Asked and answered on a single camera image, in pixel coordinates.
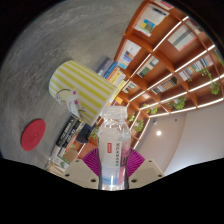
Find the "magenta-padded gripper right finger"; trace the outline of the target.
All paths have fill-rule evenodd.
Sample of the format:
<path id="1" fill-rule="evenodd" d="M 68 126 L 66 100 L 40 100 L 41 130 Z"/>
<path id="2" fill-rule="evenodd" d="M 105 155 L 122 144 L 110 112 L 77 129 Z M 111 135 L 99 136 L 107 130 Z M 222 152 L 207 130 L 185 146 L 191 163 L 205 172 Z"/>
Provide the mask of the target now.
<path id="1" fill-rule="evenodd" d="M 164 173 L 153 159 L 145 159 L 136 150 L 130 149 L 126 164 L 126 179 L 129 189 L 141 188 L 162 177 L 164 177 Z"/>

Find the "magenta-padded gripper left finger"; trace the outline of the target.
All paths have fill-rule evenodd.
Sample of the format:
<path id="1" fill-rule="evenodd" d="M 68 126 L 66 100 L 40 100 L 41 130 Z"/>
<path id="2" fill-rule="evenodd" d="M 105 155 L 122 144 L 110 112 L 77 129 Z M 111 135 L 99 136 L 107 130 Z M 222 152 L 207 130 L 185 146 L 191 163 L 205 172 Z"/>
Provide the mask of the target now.
<path id="1" fill-rule="evenodd" d="M 75 159 L 62 177 L 83 188 L 98 189 L 101 184 L 101 164 L 98 149 L 87 153 L 82 159 Z"/>

